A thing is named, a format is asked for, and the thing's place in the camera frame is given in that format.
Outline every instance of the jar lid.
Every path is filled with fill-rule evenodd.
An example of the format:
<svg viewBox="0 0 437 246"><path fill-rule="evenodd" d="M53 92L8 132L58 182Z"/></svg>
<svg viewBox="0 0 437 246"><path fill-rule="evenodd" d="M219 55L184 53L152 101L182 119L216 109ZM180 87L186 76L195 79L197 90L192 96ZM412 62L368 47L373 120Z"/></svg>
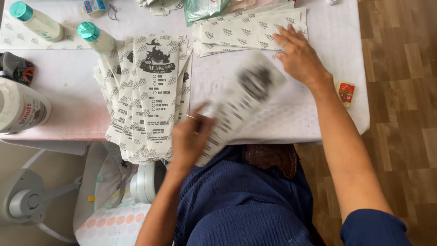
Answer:
<svg viewBox="0 0 437 246"><path fill-rule="evenodd" d="M9 13L20 21L28 21L33 16L33 9L24 2L18 1L9 7Z"/></svg>
<svg viewBox="0 0 437 246"><path fill-rule="evenodd" d="M94 42L100 36L100 29L91 21L82 22L77 28L77 33L88 42Z"/></svg>

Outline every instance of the white squeeze bottle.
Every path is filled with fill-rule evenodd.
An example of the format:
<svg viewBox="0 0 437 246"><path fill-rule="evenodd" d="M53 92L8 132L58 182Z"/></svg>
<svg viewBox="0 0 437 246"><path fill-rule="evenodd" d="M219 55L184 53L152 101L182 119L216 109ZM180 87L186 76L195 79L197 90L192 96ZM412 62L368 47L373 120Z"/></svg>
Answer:
<svg viewBox="0 0 437 246"><path fill-rule="evenodd" d="M100 30L91 21L82 22L77 27L77 33L99 54L111 52L117 48L115 39L104 30Z"/></svg>
<svg viewBox="0 0 437 246"><path fill-rule="evenodd" d="M42 125L51 111L52 105L44 96L23 84L0 77L0 133Z"/></svg>
<svg viewBox="0 0 437 246"><path fill-rule="evenodd" d="M9 13L46 41L56 42L64 37L64 28L59 22L21 1L13 3Z"/></svg>

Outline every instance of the woman's right hand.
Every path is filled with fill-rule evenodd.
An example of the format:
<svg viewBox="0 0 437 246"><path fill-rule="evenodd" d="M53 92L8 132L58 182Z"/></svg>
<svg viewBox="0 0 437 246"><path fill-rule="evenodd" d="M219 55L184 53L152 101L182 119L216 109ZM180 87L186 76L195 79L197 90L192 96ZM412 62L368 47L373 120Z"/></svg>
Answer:
<svg viewBox="0 0 437 246"><path fill-rule="evenodd" d="M333 86L333 77L318 58L303 34L296 32L291 24L288 29L279 27L280 34L273 34L275 41L286 53L278 52L276 57L284 64L284 70L294 79L305 84L312 92L320 87Z"/></svg>

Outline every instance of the stack of paper bags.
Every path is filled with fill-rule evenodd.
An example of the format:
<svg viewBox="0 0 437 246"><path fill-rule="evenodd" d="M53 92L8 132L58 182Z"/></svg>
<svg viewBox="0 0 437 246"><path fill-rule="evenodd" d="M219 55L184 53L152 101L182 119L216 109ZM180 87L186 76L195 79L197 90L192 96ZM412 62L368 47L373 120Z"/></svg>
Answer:
<svg viewBox="0 0 437 246"><path fill-rule="evenodd" d="M170 10L182 8L182 0L135 0L141 6L150 7L150 12L153 15L166 16Z"/></svg>
<svg viewBox="0 0 437 246"><path fill-rule="evenodd" d="M170 157L171 129L189 111L191 53L186 36L143 35L100 56L94 78L111 115L106 139L124 160Z"/></svg>
<svg viewBox="0 0 437 246"><path fill-rule="evenodd" d="M198 57L243 49L283 50L273 40L279 26L292 24L308 39L306 8L294 1L228 14L194 23L194 48Z"/></svg>

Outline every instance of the white tablecloth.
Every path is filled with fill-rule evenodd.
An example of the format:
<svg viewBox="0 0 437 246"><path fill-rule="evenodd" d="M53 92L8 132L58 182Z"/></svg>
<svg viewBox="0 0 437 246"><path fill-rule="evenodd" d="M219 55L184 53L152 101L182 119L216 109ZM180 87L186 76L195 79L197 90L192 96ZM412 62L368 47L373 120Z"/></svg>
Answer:
<svg viewBox="0 0 437 246"><path fill-rule="evenodd" d="M5 10L12 0L5 1ZM88 20L79 10L80 1L25 1L60 23L77 25ZM168 16L152 16L148 8L134 0L115 0L117 21L104 16L92 21L116 39L141 34L188 35L184 11ZM298 0L296 7L307 7L310 44L321 61L334 75L334 81L356 85L352 106L348 109L359 132L370 124L361 49L357 0L340 0L329 6L324 0ZM43 126L1 138L16 140L104 140L110 117L98 83L92 75L98 55L93 50L8 50L35 64L32 88L52 103L50 119ZM214 99L227 86L240 60L250 51L194 56L191 105L206 98ZM263 51L281 68L274 51ZM235 143L295 143L321 140L314 98L308 88L287 75L289 83L262 112L249 122Z"/></svg>

